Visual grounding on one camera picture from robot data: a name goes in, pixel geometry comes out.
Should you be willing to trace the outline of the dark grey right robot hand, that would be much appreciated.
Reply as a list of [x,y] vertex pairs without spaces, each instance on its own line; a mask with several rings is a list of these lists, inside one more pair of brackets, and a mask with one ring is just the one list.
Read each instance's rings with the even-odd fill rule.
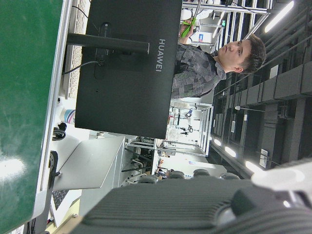
[[111,190],[76,234],[309,234],[312,161],[250,179],[198,176]]

